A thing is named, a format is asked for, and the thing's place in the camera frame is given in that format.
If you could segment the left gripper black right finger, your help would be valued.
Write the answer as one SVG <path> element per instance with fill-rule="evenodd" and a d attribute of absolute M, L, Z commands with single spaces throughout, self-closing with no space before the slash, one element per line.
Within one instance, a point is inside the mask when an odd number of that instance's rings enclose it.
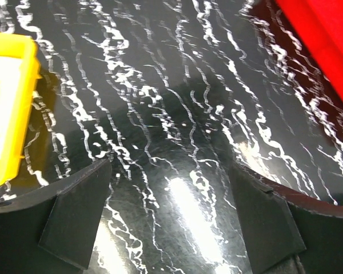
<path fill-rule="evenodd" d="M 253 273 L 343 273 L 343 205 L 238 163 L 229 181 Z"/>

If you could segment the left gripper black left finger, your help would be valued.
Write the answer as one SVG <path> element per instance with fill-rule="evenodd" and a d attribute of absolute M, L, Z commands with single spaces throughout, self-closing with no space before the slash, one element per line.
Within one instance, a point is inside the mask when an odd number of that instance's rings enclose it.
<path fill-rule="evenodd" d="M 0 202 L 0 273 L 88 269 L 109 190 L 107 159 Z"/>

